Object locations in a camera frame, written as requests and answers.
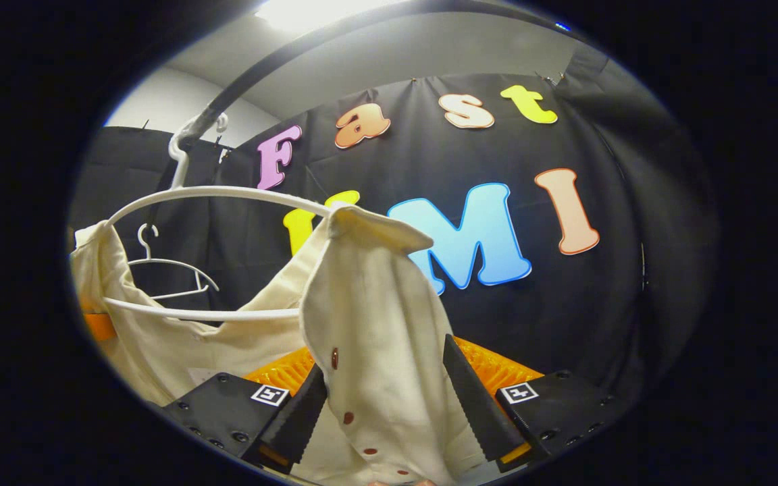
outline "colorful letter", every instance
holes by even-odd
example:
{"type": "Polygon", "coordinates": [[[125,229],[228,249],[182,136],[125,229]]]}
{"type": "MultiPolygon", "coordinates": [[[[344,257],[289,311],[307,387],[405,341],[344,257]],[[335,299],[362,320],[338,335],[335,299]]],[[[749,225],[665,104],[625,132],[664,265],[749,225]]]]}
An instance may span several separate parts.
{"type": "Polygon", "coordinates": [[[411,253],[410,258],[432,281],[438,294],[445,290],[444,281],[434,276],[430,257],[444,269],[459,289],[467,288],[473,275],[476,252],[482,252],[482,270],[479,282],[496,286],[512,280],[524,279],[531,265],[521,256],[515,228],[509,218],[509,187],[489,182],[472,188],[467,193],[461,224],[455,227],[443,213],[427,199],[411,199],[389,209],[389,218],[407,222],[429,235],[434,246],[411,253]]]}
{"type": "Polygon", "coordinates": [[[448,111],[444,116],[458,128],[488,128],[494,124],[494,116],[482,106],[482,102],[469,94],[445,94],[438,104],[448,111]]]}
{"type": "Polygon", "coordinates": [[[570,169],[546,170],[536,176],[536,185],[548,191],[552,198],[556,218],[560,221],[563,239],[560,252],[575,255],[586,252],[599,243],[599,232],[590,227],[581,198],[575,189],[575,172],[570,169]]]}
{"type": "Polygon", "coordinates": [[[302,136],[302,128],[294,124],[287,130],[257,145],[260,152],[260,182],[259,190],[274,188],[284,181],[284,173],[278,170],[280,163],[284,167],[290,164],[293,157],[293,145],[289,140],[297,140],[302,136]]]}
{"type": "Polygon", "coordinates": [[[511,98],[521,114],[530,121],[536,123],[556,122],[556,113],[551,110],[544,111],[536,101],[541,101],[542,95],[535,91],[527,91],[524,86],[515,85],[500,92],[503,98],[511,98]]]}
{"type": "Polygon", "coordinates": [[[359,105],[344,113],[336,123],[340,128],[336,135],[336,147],[348,149],[364,138],[374,138],[389,130],[391,120],[383,117],[383,111],[376,103],[359,105]]]}
{"type": "MultiPolygon", "coordinates": [[[[359,202],[359,193],[356,191],[340,192],[328,198],[325,205],[331,207],[332,203],[336,202],[355,204],[359,202]]],[[[315,213],[304,209],[293,209],[284,216],[284,227],[290,232],[290,254],[295,255],[302,248],[305,240],[311,236],[312,231],[314,231],[311,225],[314,216],[315,213]]]]}

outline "yellow letter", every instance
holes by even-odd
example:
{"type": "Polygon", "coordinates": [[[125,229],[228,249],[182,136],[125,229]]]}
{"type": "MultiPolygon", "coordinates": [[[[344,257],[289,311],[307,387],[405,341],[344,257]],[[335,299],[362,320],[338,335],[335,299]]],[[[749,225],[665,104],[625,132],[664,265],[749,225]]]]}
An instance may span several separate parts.
{"type": "Polygon", "coordinates": [[[376,103],[359,105],[344,113],[336,122],[336,127],[340,128],[336,135],[336,147],[348,149],[364,138],[374,138],[389,130],[390,121],[383,117],[380,105],[376,103]]]}
{"type": "Polygon", "coordinates": [[[494,124],[494,116],[482,106],[482,102],[469,94],[445,94],[438,104],[448,111],[444,116],[458,128],[488,128],[494,124]]]}
{"type": "Polygon", "coordinates": [[[551,169],[534,179],[536,185],[548,191],[552,198],[556,218],[563,231],[559,248],[564,255],[586,252],[599,243],[599,233],[590,227],[578,190],[575,189],[576,177],[570,169],[551,169]]]}
{"type": "MultiPolygon", "coordinates": [[[[330,197],[324,203],[327,207],[332,207],[332,203],[343,202],[355,204],[359,202],[359,193],[357,191],[344,191],[330,197]]],[[[284,216],[284,227],[290,232],[290,253],[295,255],[305,240],[311,236],[314,229],[311,227],[315,213],[310,213],[304,209],[293,209],[284,216]]]]}
{"type": "Polygon", "coordinates": [[[524,86],[515,85],[500,92],[503,98],[511,98],[521,114],[530,121],[536,123],[556,122],[556,113],[551,110],[544,111],[536,101],[541,101],[542,95],[535,91],[527,91],[524,86]]]}

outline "ceiling light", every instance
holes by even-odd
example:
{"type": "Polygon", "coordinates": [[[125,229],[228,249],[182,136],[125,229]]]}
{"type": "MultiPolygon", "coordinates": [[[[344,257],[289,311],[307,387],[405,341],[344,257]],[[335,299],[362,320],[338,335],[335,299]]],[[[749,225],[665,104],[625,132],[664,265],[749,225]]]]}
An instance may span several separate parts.
{"type": "Polygon", "coordinates": [[[254,15],[278,30],[303,33],[402,0],[269,0],[254,15]]]}

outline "pink letter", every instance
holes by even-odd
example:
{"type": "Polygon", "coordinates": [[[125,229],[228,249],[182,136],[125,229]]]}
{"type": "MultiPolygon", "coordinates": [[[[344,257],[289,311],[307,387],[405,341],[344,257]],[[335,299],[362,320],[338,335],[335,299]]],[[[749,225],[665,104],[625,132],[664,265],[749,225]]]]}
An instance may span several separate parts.
{"type": "Polygon", "coordinates": [[[278,164],[284,167],[290,164],[293,158],[293,145],[287,140],[297,140],[302,136],[302,128],[294,124],[287,130],[257,145],[260,152],[260,182],[259,190],[274,188],[284,181],[284,173],[278,170],[278,164]]]}

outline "clothing rack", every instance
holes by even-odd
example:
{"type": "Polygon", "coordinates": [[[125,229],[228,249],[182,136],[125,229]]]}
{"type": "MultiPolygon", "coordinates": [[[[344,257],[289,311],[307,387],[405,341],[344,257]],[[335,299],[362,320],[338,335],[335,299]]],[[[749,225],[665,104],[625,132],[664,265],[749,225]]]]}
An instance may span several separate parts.
{"type": "Polygon", "coordinates": [[[482,3],[476,0],[424,0],[422,2],[393,3],[380,7],[379,9],[359,13],[359,15],[349,16],[349,18],[341,19],[340,21],[334,22],[334,24],[313,30],[308,34],[296,38],[296,40],[291,41],[291,43],[284,45],[281,49],[270,53],[265,58],[260,59],[259,62],[248,68],[247,71],[232,81],[224,91],[216,96],[206,109],[203,110],[200,116],[194,120],[194,123],[183,132],[180,145],[182,150],[188,151],[189,142],[203,136],[203,134],[212,127],[218,117],[224,113],[230,105],[234,104],[237,99],[244,95],[248,89],[254,87],[254,85],[262,81],[263,78],[274,73],[278,68],[282,67],[282,65],[287,64],[287,62],[296,59],[299,55],[336,37],[357,30],[358,28],[367,27],[368,25],[377,24],[378,22],[393,18],[401,18],[401,16],[439,12],[480,13],[521,20],[522,22],[528,22],[528,24],[535,24],[540,27],[549,28],[549,30],[560,32],[565,36],[583,41],[589,46],[593,46],[594,49],[599,49],[606,53],[608,52],[598,45],[596,41],[587,39],[586,36],[581,36],[575,31],[567,32],[565,28],[556,27],[555,22],[547,20],[544,15],[531,15],[530,13],[511,9],[509,7],[482,3]]]}

